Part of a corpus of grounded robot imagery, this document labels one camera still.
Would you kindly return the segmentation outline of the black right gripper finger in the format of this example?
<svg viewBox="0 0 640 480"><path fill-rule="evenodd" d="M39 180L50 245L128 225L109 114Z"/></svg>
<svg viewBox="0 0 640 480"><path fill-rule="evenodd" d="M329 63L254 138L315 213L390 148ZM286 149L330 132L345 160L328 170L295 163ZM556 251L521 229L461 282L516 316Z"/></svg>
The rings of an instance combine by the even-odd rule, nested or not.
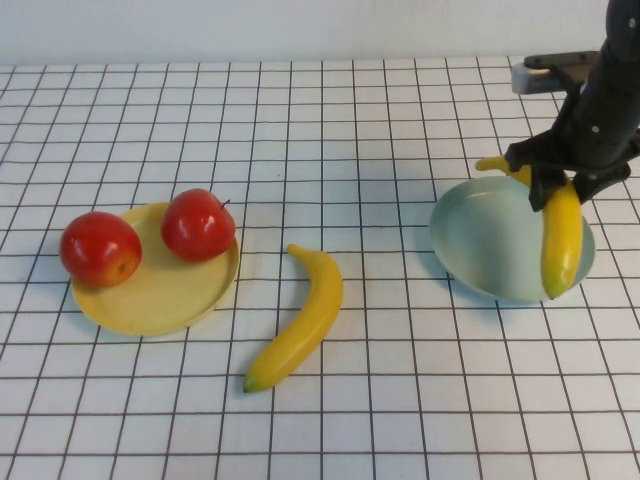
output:
<svg viewBox="0 0 640 480"><path fill-rule="evenodd" d="M532 169L529 202L533 211L541 211L553 194L565 186L565 173L557 169Z"/></svg>
<svg viewBox="0 0 640 480"><path fill-rule="evenodd" d="M574 176L574 189L579 201L586 203L605 189L623 182L628 177L628 169L615 169L604 173L577 173Z"/></svg>

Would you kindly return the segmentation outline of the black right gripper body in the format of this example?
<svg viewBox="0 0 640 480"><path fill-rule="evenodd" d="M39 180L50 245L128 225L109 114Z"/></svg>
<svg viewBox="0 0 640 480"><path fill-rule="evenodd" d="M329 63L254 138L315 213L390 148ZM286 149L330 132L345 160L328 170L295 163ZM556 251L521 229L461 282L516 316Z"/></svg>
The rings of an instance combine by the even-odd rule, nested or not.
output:
<svg viewBox="0 0 640 480"><path fill-rule="evenodd" d="M595 178L631 160L631 130L605 127L549 129L507 149L509 172L525 166L569 170Z"/></svg>

